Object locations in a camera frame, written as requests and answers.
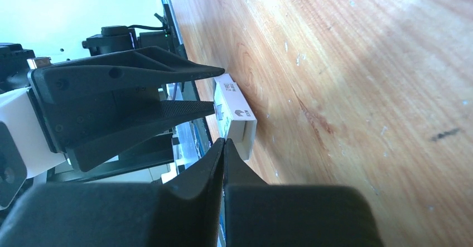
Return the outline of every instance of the wooden table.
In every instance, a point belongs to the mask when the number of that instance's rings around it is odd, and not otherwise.
[[[172,3],[254,110],[266,181],[358,188],[389,246],[473,246],[473,0]]]

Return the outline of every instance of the black cable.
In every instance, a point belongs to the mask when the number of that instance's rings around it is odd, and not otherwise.
[[[150,31],[163,31],[165,27],[150,27],[150,26],[143,26],[143,25],[131,25],[128,28],[141,28],[143,30],[150,30]]]

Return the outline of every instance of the dark stain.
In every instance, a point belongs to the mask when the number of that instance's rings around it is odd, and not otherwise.
[[[322,137],[320,136],[320,132],[318,131],[318,129],[315,128],[313,125],[312,125],[312,129],[315,132],[315,136],[317,137],[317,141],[320,143],[320,145],[322,146],[323,149],[326,149],[325,144],[322,140]]]
[[[377,188],[373,187],[373,191],[376,194],[376,196],[379,196],[379,190]]]
[[[329,125],[327,119],[324,116],[320,115],[319,113],[310,112],[309,109],[304,105],[304,103],[299,99],[299,97],[297,97],[297,100],[299,101],[299,105],[301,106],[302,112],[304,112],[306,119],[308,120],[312,128],[316,130],[317,133],[318,130],[316,127],[316,123],[322,126],[322,128],[327,131],[327,133],[334,134],[334,129],[331,125]]]
[[[348,135],[348,126],[346,126],[345,122],[341,124],[341,132],[342,135]]]
[[[450,131],[446,131],[446,132],[443,132],[443,133],[434,135],[433,137],[431,137],[430,140],[431,140],[431,141],[434,141],[434,142],[437,142],[438,140],[444,139],[444,138],[448,137],[449,135],[455,135],[455,134],[457,134],[459,131],[461,131],[460,128],[455,128],[455,129],[452,129],[452,130],[450,130]]]

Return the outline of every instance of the small white box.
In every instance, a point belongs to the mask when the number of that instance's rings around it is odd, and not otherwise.
[[[214,80],[215,115],[220,136],[231,138],[240,157],[247,161],[251,157],[256,136],[256,117],[229,74]]]

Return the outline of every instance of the black mechanical part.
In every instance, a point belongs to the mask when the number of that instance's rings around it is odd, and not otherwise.
[[[177,37],[176,25],[174,23],[174,20],[172,19],[171,7],[169,6],[169,4],[163,4],[163,11],[164,11],[164,19],[167,22],[166,32],[168,34],[168,39],[170,41],[169,51],[174,53],[174,52],[177,52],[176,47],[180,46],[181,44],[179,43],[179,39]]]
[[[214,112],[212,102],[160,101],[166,83],[218,76],[159,47],[116,52],[32,70],[28,75],[53,152],[86,172],[180,123]]]
[[[163,185],[33,188],[5,221],[0,245],[215,246],[223,186],[229,247],[383,246],[370,207],[356,190],[271,186],[245,168],[236,151],[231,140],[218,139],[201,160]]]
[[[100,34],[85,39],[82,47],[89,49],[90,56],[133,50],[138,40],[136,32],[126,26],[102,27]]]
[[[165,31],[141,32],[138,37],[139,48],[158,46],[165,50],[169,49],[169,42]]]
[[[181,165],[177,166],[178,173],[182,173],[185,170],[186,170],[186,166],[184,164],[181,164]]]
[[[23,49],[19,43],[0,43],[0,93],[29,85],[27,59],[34,57],[33,50]]]
[[[160,16],[158,13],[155,13],[154,16],[161,22],[163,27],[167,26],[167,20],[164,17]]]
[[[169,133],[153,137],[121,153],[118,161],[102,163],[85,173],[77,170],[56,173],[48,182],[89,182],[171,163],[174,161],[171,136]]]
[[[8,127],[0,122],[0,210],[7,208],[26,180],[26,166]]]
[[[31,186],[33,186],[33,178],[29,178],[25,180],[20,190],[18,190],[18,192],[16,193],[16,196],[13,198],[12,202],[10,203],[10,207],[0,211],[0,228],[2,227],[2,224],[7,218],[10,211],[13,209],[13,205],[15,205],[18,198],[20,198]]]

